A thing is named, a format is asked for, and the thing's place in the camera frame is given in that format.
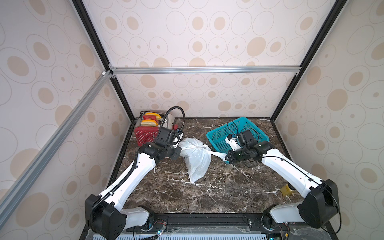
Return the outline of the white plastic bag lemon print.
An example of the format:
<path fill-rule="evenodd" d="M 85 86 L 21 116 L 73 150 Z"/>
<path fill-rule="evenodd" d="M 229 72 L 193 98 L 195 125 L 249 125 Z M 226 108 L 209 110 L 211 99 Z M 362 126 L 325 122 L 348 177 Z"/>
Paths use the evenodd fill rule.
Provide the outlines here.
<path fill-rule="evenodd" d="M 201 179 L 211 164 L 212 155 L 225 161 L 227 154 L 212 151 L 208 145 L 194 138 L 185 138 L 178 145 L 182 148 L 180 156 L 184 158 L 190 182 Z"/>

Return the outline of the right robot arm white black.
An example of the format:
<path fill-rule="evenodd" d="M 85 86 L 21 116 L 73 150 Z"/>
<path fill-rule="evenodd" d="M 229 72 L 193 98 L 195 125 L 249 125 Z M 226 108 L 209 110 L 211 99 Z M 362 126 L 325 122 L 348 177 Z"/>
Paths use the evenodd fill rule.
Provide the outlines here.
<path fill-rule="evenodd" d="M 231 147 L 225 157 L 229 164 L 246 160 L 264 164 L 283 177 L 291 190 L 303 197 L 299 203 L 274 205 L 264 210 L 261 221 L 267 231 L 286 223 L 306 223 L 320 229 L 333 217 L 341 216 L 338 187 L 332 180 L 323 181 L 303 170 L 270 142 L 258 142 L 249 130 L 237 135 L 229 134 L 225 140 Z"/>

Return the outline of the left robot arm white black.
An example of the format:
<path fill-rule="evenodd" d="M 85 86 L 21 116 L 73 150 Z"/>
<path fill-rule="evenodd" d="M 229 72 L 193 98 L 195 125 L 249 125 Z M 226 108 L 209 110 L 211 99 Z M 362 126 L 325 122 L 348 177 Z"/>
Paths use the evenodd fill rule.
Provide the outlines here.
<path fill-rule="evenodd" d="M 150 231 L 154 226 L 154 213 L 147 207 L 124 209 L 131 193 L 141 180 L 165 158 L 176 160 L 183 137 L 182 130 L 160 128 L 157 137 L 136 151 L 131 165 L 98 196 L 89 195 L 85 201 L 87 226 L 107 240 L 115 240 L 124 230 L 141 227 Z"/>

